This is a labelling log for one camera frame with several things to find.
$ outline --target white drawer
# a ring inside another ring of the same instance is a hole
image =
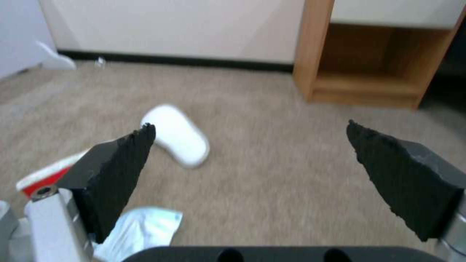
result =
[[[346,24],[452,28],[465,4],[466,0],[335,0],[331,21]]]

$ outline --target white door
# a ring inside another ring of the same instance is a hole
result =
[[[0,0],[0,78],[44,61],[38,41],[55,50],[38,0]]]

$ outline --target plastic bag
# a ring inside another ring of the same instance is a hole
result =
[[[94,257],[122,261],[144,249],[168,246],[183,213],[157,207],[143,207],[123,214],[102,244],[93,243]]]

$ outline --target beige carpet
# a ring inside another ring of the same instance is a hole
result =
[[[357,163],[348,119],[419,141],[466,170],[466,117],[306,104],[291,75],[91,62],[0,82],[0,199],[22,215],[23,176],[137,128],[160,103],[179,106],[209,137],[199,169],[153,148],[127,209],[184,212],[174,245],[397,245],[432,251],[392,214]]]

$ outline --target open shelf compartment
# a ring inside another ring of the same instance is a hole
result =
[[[310,100],[416,108],[449,33],[331,23]]]

